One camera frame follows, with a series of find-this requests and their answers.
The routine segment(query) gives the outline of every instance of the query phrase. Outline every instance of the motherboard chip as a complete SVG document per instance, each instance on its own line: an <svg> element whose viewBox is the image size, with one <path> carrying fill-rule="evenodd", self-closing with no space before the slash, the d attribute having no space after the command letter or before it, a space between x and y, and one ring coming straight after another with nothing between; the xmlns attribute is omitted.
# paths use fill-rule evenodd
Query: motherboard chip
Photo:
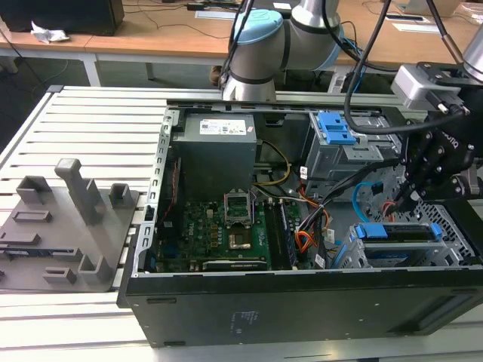
<svg viewBox="0 0 483 362"><path fill-rule="evenodd" d="M235 225L228 231L228 248L230 250L251 249L251 229L243 225Z"/></svg>

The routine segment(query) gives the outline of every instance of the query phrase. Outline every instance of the motherboard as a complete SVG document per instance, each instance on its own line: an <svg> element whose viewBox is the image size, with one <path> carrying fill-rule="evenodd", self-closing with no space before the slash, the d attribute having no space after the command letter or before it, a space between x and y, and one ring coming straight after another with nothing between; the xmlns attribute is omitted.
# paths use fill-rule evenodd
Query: motherboard
<svg viewBox="0 0 483 362"><path fill-rule="evenodd" d="M294 265L295 202L255 201L245 193L186 202L177 238L160 240L158 272L281 270Z"/></svg>

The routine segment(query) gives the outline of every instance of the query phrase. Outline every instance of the yellow cable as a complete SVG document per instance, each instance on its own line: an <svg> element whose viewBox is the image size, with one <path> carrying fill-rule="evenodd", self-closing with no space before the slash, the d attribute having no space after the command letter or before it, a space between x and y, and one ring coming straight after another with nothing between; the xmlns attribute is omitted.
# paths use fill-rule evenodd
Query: yellow cable
<svg viewBox="0 0 483 362"><path fill-rule="evenodd" d="M273 147L274 150L277 151L277 153L283 157L285 163L287 164L287 171L285 171L285 175L281 179L276 179L275 181L269 181L266 183L254 183L255 186L276 186L281 183L283 183L289 176L290 176L290 162L288 162L288 158L280 151L280 149L275 146L273 143L269 141L262 140L262 143L266 143L267 145L270 145Z"/></svg>

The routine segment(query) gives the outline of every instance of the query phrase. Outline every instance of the gray robot arm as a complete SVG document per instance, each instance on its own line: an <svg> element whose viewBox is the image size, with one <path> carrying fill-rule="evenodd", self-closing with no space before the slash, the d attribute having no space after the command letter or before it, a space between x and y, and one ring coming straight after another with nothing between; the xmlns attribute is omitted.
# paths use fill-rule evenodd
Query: gray robot arm
<svg viewBox="0 0 483 362"><path fill-rule="evenodd" d="M327 13L331 28L342 36L338 4L339 0L330 0ZM253 10L223 84L223 99L275 101L272 77L278 69L323 70L335 63L338 54L322 19L321 0L301 0L285 21L274 11Z"/></svg>

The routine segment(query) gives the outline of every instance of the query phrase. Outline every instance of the power supply label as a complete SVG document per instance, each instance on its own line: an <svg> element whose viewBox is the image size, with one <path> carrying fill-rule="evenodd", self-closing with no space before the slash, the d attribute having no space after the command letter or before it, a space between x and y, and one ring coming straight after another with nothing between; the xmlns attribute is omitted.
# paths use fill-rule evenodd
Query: power supply label
<svg viewBox="0 0 483 362"><path fill-rule="evenodd" d="M244 119L204 119L199 122L199 134L246 136Z"/></svg>

